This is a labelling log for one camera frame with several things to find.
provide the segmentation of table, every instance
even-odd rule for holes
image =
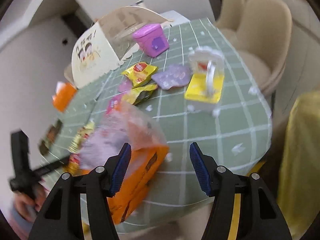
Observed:
[[[170,150],[154,176],[151,190],[141,205],[125,221],[116,225],[120,234],[140,230],[160,222],[175,220],[202,207],[208,199],[201,191],[188,156],[189,145],[196,141],[202,152],[214,157],[237,174],[245,175],[265,154],[271,139],[271,111],[238,53],[208,19],[193,20],[165,29],[170,49],[156,58],[141,51],[132,55],[116,69],[78,91],[65,114],[64,127],[46,156],[52,162],[68,154],[67,148],[76,130],[94,120],[99,124],[109,100],[118,94],[123,80],[121,72],[131,65],[145,61],[164,71],[173,63],[188,65],[188,54],[197,46],[221,49],[225,54],[225,81],[220,115],[188,111],[184,92],[187,87],[156,90],[138,108],[158,121]],[[52,187],[61,170],[46,176]],[[83,219],[86,221],[85,195],[82,198]]]
[[[161,16],[169,19],[169,20],[174,20],[174,22],[171,22],[171,26],[176,26],[176,25],[179,25],[179,24],[183,24],[183,23],[186,23],[186,22],[190,22],[189,19],[187,19],[186,17],[184,17],[183,15],[179,14],[178,12],[176,11],[167,11],[167,12],[164,12],[164,13],[160,13]]]

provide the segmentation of metal screw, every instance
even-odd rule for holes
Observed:
[[[66,172],[66,173],[63,173],[61,177],[62,177],[63,179],[69,179],[70,174]]]
[[[260,176],[259,176],[259,174],[257,174],[257,173],[252,173],[252,174],[251,174],[251,177],[252,177],[253,179],[260,179]]]
[[[96,172],[97,173],[101,173],[103,171],[104,171],[104,167],[103,166],[96,167]]]
[[[217,168],[217,171],[219,171],[220,173],[224,173],[224,172],[226,171],[226,168],[223,167],[223,166],[219,166],[219,167]]]

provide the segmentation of yellow cloth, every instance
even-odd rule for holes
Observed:
[[[297,98],[289,116],[280,169],[278,205],[299,237],[320,210],[320,92]]]

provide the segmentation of red sticker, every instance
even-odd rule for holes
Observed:
[[[208,64],[204,64],[204,63],[198,62],[198,66],[200,68],[202,68],[203,70],[207,70]]]
[[[145,63],[138,63],[133,67],[133,70],[136,72],[141,72],[142,70],[144,70],[147,67],[147,64]]]

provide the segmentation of cartoon drawing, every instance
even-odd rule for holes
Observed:
[[[88,60],[95,60],[96,57],[100,57],[98,52],[92,51],[92,44],[90,42],[85,45],[84,50]]]
[[[81,62],[83,62],[85,60],[85,53],[84,53],[84,50],[81,49],[78,53],[78,57],[80,59]]]

